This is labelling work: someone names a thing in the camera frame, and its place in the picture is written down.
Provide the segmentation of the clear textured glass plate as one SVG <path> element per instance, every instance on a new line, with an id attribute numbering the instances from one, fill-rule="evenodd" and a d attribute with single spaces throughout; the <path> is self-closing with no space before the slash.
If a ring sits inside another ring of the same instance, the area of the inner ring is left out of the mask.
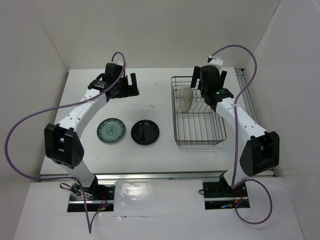
<path id="1" fill-rule="evenodd" d="M 177 113 L 186 113 L 188 110 L 188 93 L 185 88 L 178 91 L 175 101 Z"/>

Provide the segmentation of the clear square glass plate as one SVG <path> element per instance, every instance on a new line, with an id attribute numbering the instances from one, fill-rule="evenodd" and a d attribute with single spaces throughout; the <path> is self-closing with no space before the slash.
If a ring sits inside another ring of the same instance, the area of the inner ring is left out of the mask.
<path id="1" fill-rule="evenodd" d="M 180 113 L 187 113 L 193 103 L 194 92 L 190 87 L 182 87 L 180 89 L 180 106 L 178 108 Z"/>

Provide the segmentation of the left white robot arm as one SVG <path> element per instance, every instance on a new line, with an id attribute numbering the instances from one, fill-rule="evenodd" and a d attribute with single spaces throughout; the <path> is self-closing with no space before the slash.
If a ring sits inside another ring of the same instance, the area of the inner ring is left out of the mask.
<path id="1" fill-rule="evenodd" d="M 83 160 L 85 150 L 80 138 L 88 123 L 110 99 L 139 95 L 136 75 L 130 75 L 132 83 L 129 84 L 125 69 L 124 61 L 107 63 L 104 73 L 88 85 L 79 104 L 65 118 L 56 124 L 49 123 L 44 129 L 46 157 L 79 181 L 80 192 L 88 200 L 97 197 L 100 186 Z"/>

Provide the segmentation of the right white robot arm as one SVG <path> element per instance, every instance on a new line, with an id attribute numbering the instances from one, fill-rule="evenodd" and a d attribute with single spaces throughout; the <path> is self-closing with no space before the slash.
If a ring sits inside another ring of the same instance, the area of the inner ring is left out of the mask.
<path id="1" fill-rule="evenodd" d="M 204 102 L 235 131 L 234 166 L 221 174 L 217 190 L 230 196 L 242 183 L 279 165 L 280 137 L 255 122 L 226 88 L 226 71 L 213 65 L 195 66 L 191 88 L 200 90 Z"/>

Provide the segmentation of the blue white patterned plate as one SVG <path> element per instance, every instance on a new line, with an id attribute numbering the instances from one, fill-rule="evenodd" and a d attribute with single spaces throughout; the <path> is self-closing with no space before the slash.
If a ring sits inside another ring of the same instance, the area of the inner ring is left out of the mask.
<path id="1" fill-rule="evenodd" d="M 107 118 L 97 127 L 96 134 L 100 141 L 106 144 L 119 142 L 126 133 L 125 124 L 118 118 Z"/>

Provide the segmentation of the black glossy plate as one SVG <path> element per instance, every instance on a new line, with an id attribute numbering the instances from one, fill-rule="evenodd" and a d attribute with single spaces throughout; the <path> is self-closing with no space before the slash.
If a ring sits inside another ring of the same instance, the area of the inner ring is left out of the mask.
<path id="1" fill-rule="evenodd" d="M 154 121 L 143 119 L 132 126 L 130 134 L 138 145 L 149 146 L 158 140 L 160 129 Z"/>

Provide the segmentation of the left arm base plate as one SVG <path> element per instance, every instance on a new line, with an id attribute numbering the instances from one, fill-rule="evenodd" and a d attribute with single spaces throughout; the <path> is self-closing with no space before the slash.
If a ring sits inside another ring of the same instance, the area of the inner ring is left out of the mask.
<path id="1" fill-rule="evenodd" d="M 84 198 L 80 187 L 72 183 L 72 185 L 60 184 L 61 189 L 69 190 L 68 200 L 68 213 L 82 213 L 85 212 Z M 96 212 L 101 208 L 101 212 L 113 212 L 114 211 L 114 198 L 115 198 L 115 183 L 107 183 L 99 185 L 97 193 L 94 195 L 85 192 L 86 205 L 88 212 Z"/>

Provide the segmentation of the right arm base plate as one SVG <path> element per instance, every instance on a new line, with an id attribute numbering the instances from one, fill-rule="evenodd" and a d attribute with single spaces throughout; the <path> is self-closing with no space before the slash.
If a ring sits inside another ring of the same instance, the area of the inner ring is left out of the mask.
<path id="1" fill-rule="evenodd" d="M 219 189 L 218 182 L 203 182 L 202 189 L 198 191 L 204 197 L 206 210 L 250 208 L 247 187 L 243 183 L 235 189 L 222 191 Z"/>

